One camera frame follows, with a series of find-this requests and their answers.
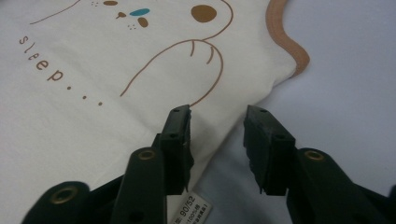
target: light blue surface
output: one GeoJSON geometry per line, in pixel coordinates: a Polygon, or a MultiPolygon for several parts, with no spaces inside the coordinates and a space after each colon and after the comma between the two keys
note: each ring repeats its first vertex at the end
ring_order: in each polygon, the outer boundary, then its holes
{"type": "MultiPolygon", "coordinates": [[[[290,1],[285,29],[311,63],[259,103],[297,147],[325,151],[355,183],[387,196],[396,184],[395,11],[390,0],[290,1]]],[[[240,120],[196,187],[214,206],[206,224],[290,223],[284,197],[259,194],[243,131],[240,120]]]]}

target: white fabric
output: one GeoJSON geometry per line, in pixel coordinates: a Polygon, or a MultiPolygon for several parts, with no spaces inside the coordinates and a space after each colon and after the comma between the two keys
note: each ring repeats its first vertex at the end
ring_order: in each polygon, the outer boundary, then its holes
{"type": "MultiPolygon", "coordinates": [[[[74,3],[0,2],[1,223],[21,222],[61,182],[95,189],[122,175],[170,109],[208,93],[191,109],[192,188],[247,104],[294,71],[266,30],[268,1],[74,3]],[[198,5],[216,17],[197,21],[198,5]]],[[[168,198],[169,219],[182,199],[168,198]]]]}

